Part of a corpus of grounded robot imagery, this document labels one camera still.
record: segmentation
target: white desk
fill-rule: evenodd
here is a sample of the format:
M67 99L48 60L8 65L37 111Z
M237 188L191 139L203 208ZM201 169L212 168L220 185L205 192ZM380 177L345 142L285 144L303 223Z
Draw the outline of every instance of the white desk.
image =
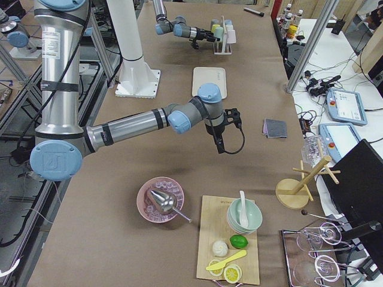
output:
M303 42L307 41L310 36L311 30L314 27L316 20L313 19L303 19L300 22L299 35L304 35L305 39ZM317 44L314 53L312 54L309 64L306 67L306 70L318 71L320 68L329 68L334 65L348 60L351 56L352 59L356 59L353 49L348 43L345 35L341 32L339 35L331 33L331 29L325 29L323 35ZM365 109L377 109L383 108L383 98L377 91L376 87L367 81L363 74L357 75L352 69L353 61L339 65L337 68L331 68L326 71L316 72L313 77L318 79L335 77L341 75L339 82L343 85L345 90L356 90L360 93L362 102ZM321 114L321 106L317 105L310 99L310 95L305 91L306 84L301 80L298 82L295 91L293 92L294 101L297 105L303 108L303 111L314 110ZM324 102L324 96L320 97L320 103ZM360 127L355 126L359 135L362 138L365 138L367 141L374 141L383 137L383 111L377 112L367 112L367 122L366 126ZM334 123L328 116L327 111L325 111L322 117L317 117L311 126L311 129L314 133L317 133L317 126L320 123ZM377 143L373 143L372 146L376 152L383 157L383 140ZM331 203L329 192L324 185L323 180L318 178L317 181L318 191L321 197L321 203L326 215L337 214L335 207ZM361 263L361 260L354 261L351 265L358 266ZM354 283L358 279L358 276L351 277L351 281ZM380 275L373 282L361 282L359 286L371 287L371 286L383 286L383 276Z

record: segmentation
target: white spoon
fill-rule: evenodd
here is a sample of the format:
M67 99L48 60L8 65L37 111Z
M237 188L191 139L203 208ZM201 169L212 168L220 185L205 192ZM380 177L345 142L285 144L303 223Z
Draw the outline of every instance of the white spoon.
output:
M242 205L241 211L239 212L239 224L244 228L248 228L249 221L247 220L247 215L246 215L245 193L243 190L240 190L239 194L241 195L241 205Z

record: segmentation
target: metal ladle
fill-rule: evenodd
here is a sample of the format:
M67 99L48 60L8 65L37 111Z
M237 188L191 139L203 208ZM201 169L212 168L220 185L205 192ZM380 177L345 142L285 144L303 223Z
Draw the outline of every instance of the metal ladle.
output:
M177 198L174 196L174 194L153 187L147 191L147 195L149 200L154 204L156 209L161 214L169 214L175 211L177 214L188 220L188 222L192 221L189 217L187 217L179 209L176 208Z

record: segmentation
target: wooden cutting board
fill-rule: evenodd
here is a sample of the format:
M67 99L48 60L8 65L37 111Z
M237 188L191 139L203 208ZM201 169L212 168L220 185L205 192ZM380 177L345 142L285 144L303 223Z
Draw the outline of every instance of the wooden cutting board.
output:
M227 221L226 212L234 199L229 197L203 196L201 208L201 222L199 230L198 259L197 259L197 278L208 280L224 280L223 275L214 277L205 268L213 259L223 260L235 253L235 249L230 244L230 237L235 233ZM259 262L257 233L245 235L249 244L246 247L247 256L232 261L242 269L240 282L244 284L259 285ZM216 240L223 240L229 247L225 257L216 257L212 252L212 245Z

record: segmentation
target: metal handle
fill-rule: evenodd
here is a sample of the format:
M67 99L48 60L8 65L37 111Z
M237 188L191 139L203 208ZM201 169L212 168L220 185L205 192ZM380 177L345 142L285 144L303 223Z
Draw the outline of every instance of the metal handle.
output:
M181 215L183 218L185 218L186 220L188 220L189 223L192 222L192 220L191 220L189 217L187 217L185 214L183 214L179 209L173 207L173 210L176 211L176 213L178 213L179 215Z

